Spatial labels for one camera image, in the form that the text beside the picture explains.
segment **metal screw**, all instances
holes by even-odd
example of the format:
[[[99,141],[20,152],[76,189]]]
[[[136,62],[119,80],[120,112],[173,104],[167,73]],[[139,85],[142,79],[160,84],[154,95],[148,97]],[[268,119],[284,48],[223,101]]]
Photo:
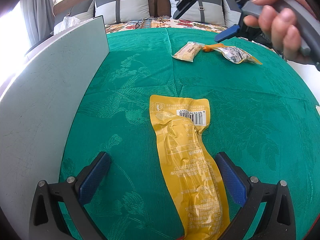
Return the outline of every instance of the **metal screw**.
[[[45,184],[44,180],[39,181],[38,185],[39,187],[42,187]]]
[[[284,186],[284,187],[287,186],[287,182],[285,180],[281,180],[280,184],[281,184],[281,186]]]
[[[255,177],[255,176],[250,177],[250,180],[251,180],[251,182],[253,182],[253,183],[257,183],[257,182],[259,181],[258,178]]]
[[[74,181],[75,181],[75,177],[73,177],[73,176],[70,176],[70,177],[67,178],[67,182],[68,183],[72,183]]]

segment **green tablecloth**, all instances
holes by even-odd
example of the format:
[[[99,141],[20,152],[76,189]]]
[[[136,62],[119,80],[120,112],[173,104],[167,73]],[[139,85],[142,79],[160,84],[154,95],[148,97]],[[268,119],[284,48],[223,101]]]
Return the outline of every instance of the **green tablecloth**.
[[[206,149],[212,156],[225,151],[249,176],[262,182],[286,180],[298,240],[319,214],[316,99],[284,60],[245,40],[233,38],[224,43],[246,50],[263,65],[236,65],[218,52],[200,51],[193,63],[171,57],[188,41],[213,44],[214,36],[174,28],[108,35],[110,53],[79,106],[60,174],[60,181],[78,174],[100,151],[112,156],[108,176],[85,206],[108,240],[174,240],[183,235],[159,165],[148,110],[152,94],[207,98],[211,123],[203,135]],[[231,201],[229,205],[233,218],[239,207]]]

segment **gray handle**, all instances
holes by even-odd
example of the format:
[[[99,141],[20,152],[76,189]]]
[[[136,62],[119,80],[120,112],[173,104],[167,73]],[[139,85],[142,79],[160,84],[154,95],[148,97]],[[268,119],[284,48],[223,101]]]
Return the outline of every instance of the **gray handle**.
[[[320,23],[295,0],[279,0],[273,7],[277,12],[281,12],[284,8],[290,8],[294,11],[297,16],[297,28],[302,37],[300,53],[303,56],[313,54],[315,63],[320,62]],[[242,7],[242,12],[244,15],[252,15],[258,18],[262,12],[262,8],[263,6],[255,5],[251,1],[248,1]]]

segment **white and yellow snack package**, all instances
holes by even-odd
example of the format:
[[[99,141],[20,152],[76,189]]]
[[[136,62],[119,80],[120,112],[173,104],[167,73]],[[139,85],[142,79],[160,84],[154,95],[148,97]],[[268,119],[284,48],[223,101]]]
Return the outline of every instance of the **white and yellow snack package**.
[[[152,95],[150,119],[165,183],[185,240],[216,240],[230,223],[219,169],[202,143],[210,123],[207,99]]]
[[[259,65],[262,65],[262,63],[259,60],[257,60],[254,56],[244,51],[243,49],[234,46],[225,46],[222,43],[219,43],[213,45],[205,45],[203,47],[204,52],[210,52],[213,50],[222,53],[222,55],[226,59],[230,60],[232,63],[240,64],[244,61],[251,61]]]
[[[198,52],[204,47],[204,44],[188,41],[186,45],[184,45],[178,52],[176,52],[172,57],[193,62],[194,57],[198,54]]]

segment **gray and white pillow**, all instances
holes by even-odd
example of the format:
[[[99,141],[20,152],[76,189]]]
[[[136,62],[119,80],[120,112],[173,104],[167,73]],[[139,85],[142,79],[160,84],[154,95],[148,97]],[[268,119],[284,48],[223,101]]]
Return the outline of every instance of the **gray and white pillow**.
[[[170,0],[172,16],[177,10],[177,3],[179,1],[180,0]],[[222,0],[198,0],[180,19],[225,26]]]
[[[95,8],[108,25],[150,17],[148,0],[95,0]]]
[[[223,0],[224,22],[226,27],[238,24],[241,16],[241,9],[235,0]]]
[[[65,16],[76,17],[83,22],[94,17],[94,0],[86,0],[65,10],[54,17],[53,34],[57,34],[60,30],[63,18]]]

